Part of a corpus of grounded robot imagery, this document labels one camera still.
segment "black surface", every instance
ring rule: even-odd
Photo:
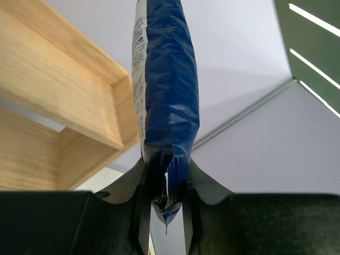
[[[235,194],[193,161],[189,173],[187,254],[340,254],[339,196]],[[151,196],[145,180],[139,160],[97,194],[0,192],[0,255],[146,255]]]
[[[187,254],[340,254],[337,195],[234,194],[194,162],[188,183]]]
[[[151,199],[143,176],[139,161],[98,196],[0,192],[0,255],[147,255]]]

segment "white wall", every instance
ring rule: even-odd
[[[299,85],[196,150],[192,158],[234,192],[340,193],[340,120]],[[151,217],[157,254],[185,254],[182,217]]]

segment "white stripe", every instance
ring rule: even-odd
[[[334,113],[338,118],[340,118],[340,114],[334,110],[323,98],[321,98],[318,94],[316,94],[316,92],[314,90],[312,90],[310,87],[308,87],[306,85],[306,83],[304,83],[303,81],[300,81],[300,83],[309,91],[313,94],[313,96],[315,96],[317,99],[319,99],[321,101],[321,103],[323,103],[332,113]]]
[[[169,177],[168,177],[168,172],[165,172],[164,174],[165,176],[165,181],[166,181],[166,195],[167,197],[169,197]]]
[[[319,25],[320,27],[326,29],[327,31],[335,34],[336,36],[340,37],[340,29],[337,29],[335,26],[328,24],[327,22],[319,19],[318,17],[314,16],[313,14],[310,14],[309,12],[306,12],[305,10],[301,9],[300,7],[297,7],[294,4],[289,4],[289,9],[303,16],[304,18],[310,20],[316,25]]]
[[[289,51],[295,56],[297,57],[299,60],[301,60],[303,63],[305,63],[307,66],[309,66],[310,68],[312,68],[314,71],[316,71],[318,74],[320,74],[322,77],[324,77],[327,81],[329,81],[331,84],[333,84],[337,89],[340,89],[340,85],[338,83],[336,83],[336,81],[334,81],[331,77],[329,77],[326,73],[324,73],[323,71],[321,71],[320,69],[318,69],[315,65],[313,65],[312,63],[310,63],[307,59],[305,59],[303,56],[301,56],[299,53],[297,53],[295,50],[293,49],[289,49]]]

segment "wooden shelf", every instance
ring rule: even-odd
[[[0,189],[73,189],[138,142],[131,78],[41,0],[0,0]]]

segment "white ceiling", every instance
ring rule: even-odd
[[[47,0],[128,72],[136,1]],[[204,135],[290,76],[272,0],[183,0],[198,66]],[[111,167],[127,171],[139,145]]]

